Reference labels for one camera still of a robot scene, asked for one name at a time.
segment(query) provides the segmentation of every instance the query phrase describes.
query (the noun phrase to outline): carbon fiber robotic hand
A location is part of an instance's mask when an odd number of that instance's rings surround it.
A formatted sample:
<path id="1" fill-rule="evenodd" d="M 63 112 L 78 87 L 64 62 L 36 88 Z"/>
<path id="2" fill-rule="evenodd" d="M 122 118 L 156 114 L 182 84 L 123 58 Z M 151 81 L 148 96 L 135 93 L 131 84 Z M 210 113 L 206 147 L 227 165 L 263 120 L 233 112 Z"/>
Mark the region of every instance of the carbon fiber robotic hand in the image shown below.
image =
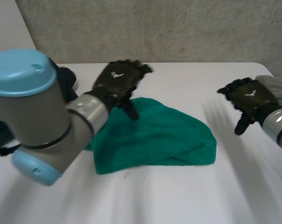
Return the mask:
<path id="1" fill-rule="evenodd" d="M 231 101 L 236 110 L 242 111 L 235 134 L 242 135 L 250 124 L 264 121 L 267 111 L 280 109 L 276 97 L 259 81 L 250 78 L 237 79 L 217 91 Z"/>
<path id="2" fill-rule="evenodd" d="M 139 81 L 150 72 L 152 69 L 140 61 L 111 62 L 95 81 L 92 95 L 99 97 L 109 107 L 123 108 L 132 120 L 137 120 L 138 112 L 130 97 Z"/>

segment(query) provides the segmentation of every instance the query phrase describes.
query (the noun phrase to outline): table surface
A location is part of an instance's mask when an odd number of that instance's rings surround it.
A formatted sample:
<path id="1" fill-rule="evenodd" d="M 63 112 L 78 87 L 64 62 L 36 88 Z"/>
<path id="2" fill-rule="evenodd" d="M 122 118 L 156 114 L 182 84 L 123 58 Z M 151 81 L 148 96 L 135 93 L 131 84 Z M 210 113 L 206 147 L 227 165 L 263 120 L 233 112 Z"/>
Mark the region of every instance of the table surface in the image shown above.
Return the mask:
<path id="1" fill-rule="evenodd" d="M 64 64 L 90 90 L 106 64 Z M 141 166 L 97 175 L 83 151 L 52 187 L 0 158 L 0 224 L 282 224 L 282 150 L 216 90 L 237 78 L 271 75 L 257 63 L 151 63 L 134 97 L 153 98 L 205 122 L 215 135 L 209 166 Z"/>

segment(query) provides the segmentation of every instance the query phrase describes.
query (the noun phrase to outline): light blue joint cap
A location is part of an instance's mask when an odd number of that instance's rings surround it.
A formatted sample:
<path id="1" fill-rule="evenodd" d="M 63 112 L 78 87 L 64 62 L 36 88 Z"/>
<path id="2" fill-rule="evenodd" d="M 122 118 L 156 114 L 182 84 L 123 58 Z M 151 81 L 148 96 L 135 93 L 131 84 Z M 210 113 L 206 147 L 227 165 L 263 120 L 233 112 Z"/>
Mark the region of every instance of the light blue joint cap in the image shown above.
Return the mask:
<path id="1" fill-rule="evenodd" d="M 44 186 L 52 186 L 62 176 L 54 167 L 21 150 L 14 152 L 12 163 L 22 174 Z"/>
<path id="2" fill-rule="evenodd" d="M 50 88 L 56 71 L 49 58 L 31 49 L 0 52 L 0 96 L 25 97 Z"/>

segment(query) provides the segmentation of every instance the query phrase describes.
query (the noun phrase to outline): white logo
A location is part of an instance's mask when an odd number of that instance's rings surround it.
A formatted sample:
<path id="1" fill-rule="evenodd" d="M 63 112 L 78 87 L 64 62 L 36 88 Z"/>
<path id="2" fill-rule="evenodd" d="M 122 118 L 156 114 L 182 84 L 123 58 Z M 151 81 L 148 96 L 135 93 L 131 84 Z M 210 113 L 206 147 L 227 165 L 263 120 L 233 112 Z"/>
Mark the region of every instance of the white logo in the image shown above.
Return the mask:
<path id="1" fill-rule="evenodd" d="M 254 97 L 255 93 L 256 93 L 256 90 L 254 90 L 251 94 L 245 94 L 245 96 Z"/>
<path id="2" fill-rule="evenodd" d="M 113 78 L 117 78 L 117 77 L 120 77 L 120 76 L 122 76 L 122 75 L 124 75 L 124 74 L 117 75 L 117 74 L 116 74 L 116 72 L 112 72 L 112 76 L 113 76 Z"/>

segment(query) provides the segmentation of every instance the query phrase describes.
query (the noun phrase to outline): green towel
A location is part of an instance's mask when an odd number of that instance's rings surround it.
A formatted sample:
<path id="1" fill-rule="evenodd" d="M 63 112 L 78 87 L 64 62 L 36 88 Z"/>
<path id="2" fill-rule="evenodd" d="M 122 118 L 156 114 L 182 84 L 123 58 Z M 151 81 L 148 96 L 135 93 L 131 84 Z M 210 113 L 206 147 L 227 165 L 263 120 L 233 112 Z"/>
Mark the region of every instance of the green towel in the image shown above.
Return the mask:
<path id="1" fill-rule="evenodd" d="M 133 100 L 139 120 L 114 108 L 91 148 L 98 174 L 140 165 L 208 165 L 216 140 L 201 121 L 150 98 Z"/>

